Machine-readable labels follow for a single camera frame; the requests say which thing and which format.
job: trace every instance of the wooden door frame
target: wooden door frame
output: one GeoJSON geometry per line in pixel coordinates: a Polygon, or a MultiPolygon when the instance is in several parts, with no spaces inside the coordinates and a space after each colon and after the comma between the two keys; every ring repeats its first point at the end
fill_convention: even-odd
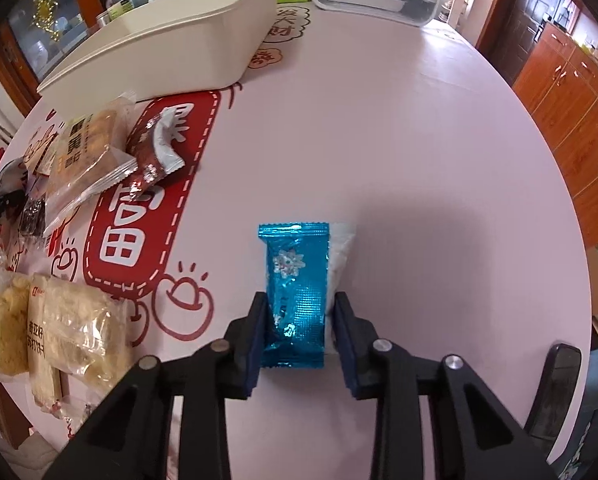
{"type": "MultiPolygon", "coordinates": [[[[97,23],[104,11],[101,0],[76,0],[87,27],[97,23]]],[[[20,113],[27,116],[41,99],[37,76],[24,56],[8,20],[0,25],[0,83],[20,113]]]]}
{"type": "Polygon", "coordinates": [[[516,0],[492,0],[492,5],[486,17],[486,22],[481,29],[479,39],[475,45],[476,49],[488,61],[494,51],[496,40],[498,40],[503,28],[508,23],[508,18],[516,0]]]}

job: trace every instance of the white storage box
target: white storage box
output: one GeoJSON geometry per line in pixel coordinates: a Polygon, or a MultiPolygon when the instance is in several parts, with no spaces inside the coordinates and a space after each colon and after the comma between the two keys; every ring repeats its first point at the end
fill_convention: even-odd
{"type": "Polygon", "coordinates": [[[238,81],[275,20],[277,0],[156,0],[73,50],[38,92],[65,120],[126,91],[137,100],[238,81]]]}

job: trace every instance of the blue foil snack packet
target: blue foil snack packet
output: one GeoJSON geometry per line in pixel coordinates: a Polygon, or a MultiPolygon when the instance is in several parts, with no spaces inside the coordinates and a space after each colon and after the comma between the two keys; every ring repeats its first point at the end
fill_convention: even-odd
{"type": "Polygon", "coordinates": [[[322,368],[328,291],[327,223],[263,224],[271,311],[264,367],[322,368]]]}

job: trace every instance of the plastic-wrapped biscuit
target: plastic-wrapped biscuit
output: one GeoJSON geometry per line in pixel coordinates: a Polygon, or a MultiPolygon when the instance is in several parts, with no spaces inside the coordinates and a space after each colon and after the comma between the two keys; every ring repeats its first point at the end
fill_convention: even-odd
{"type": "Polygon", "coordinates": [[[28,276],[0,269],[0,382],[28,371],[28,276]]]}
{"type": "Polygon", "coordinates": [[[44,353],[54,367],[107,394],[132,366],[126,301],[98,288],[49,278],[44,353]]]}
{"type": "Polygon", "coordinates": [[[137,169],[137,159],[126,153],[134,105],[118,97],[100,112],[74,119],[60,134],[46,188],[44,237],[79,204],[137,169]]]}
{"type": "Polygon", "coordinates": [[[43,330],[44,303],[48,278],[35,274],[30,280],[28,298],[28,376],[35,404],[50,412],[62,398],[59,370],[52,367],[45,356],[43,330]]]}

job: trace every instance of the snowflake print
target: snowflake print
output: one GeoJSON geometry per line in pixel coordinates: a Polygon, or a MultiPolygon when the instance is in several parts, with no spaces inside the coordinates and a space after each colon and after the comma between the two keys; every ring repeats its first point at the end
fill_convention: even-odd
{"type": "Polygon", "coordinates": [[[294,337],[296,332],[297,332],[297,329],[295,328],[295,326],[292,323],[289,323],[284,328],[284,335],[286,337],[294,337]]]}
{"type": "Polygon", "coordinates": [[[294,249],[279,251],[279,254],[272,261],[275,264],[275,273],[281,274],[284,279],[288,276],[299,276],[299,269],[305,267],[303,254],[295,253],[294,249]]]}

